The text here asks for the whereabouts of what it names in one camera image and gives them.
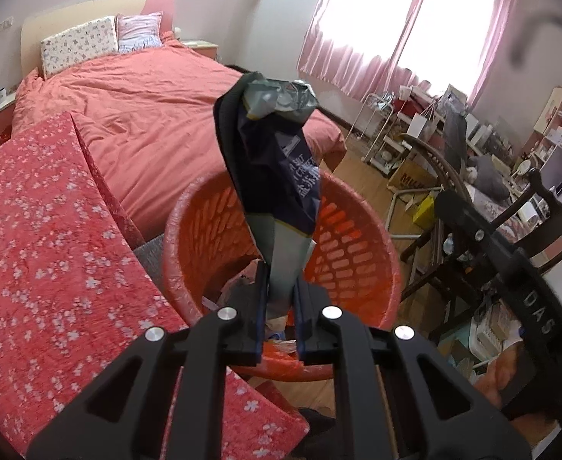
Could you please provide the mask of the person's hand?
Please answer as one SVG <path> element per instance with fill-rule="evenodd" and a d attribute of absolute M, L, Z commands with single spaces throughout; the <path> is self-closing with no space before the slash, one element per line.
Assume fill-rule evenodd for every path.
<path fill-rule="evenodd" d="M 517 359 L 523 343 L 517 342 L 503 350 L 490 365 L 484 375 L 478 378 L 474 387 L 498 410 L 503 408 L 500 392 L 505 389 L 517 371 Z M 512 420 L 514 428 L 535 447 L 557 426 L 557 421 L 549 419 L 543 413 L 527 414 Z"/>

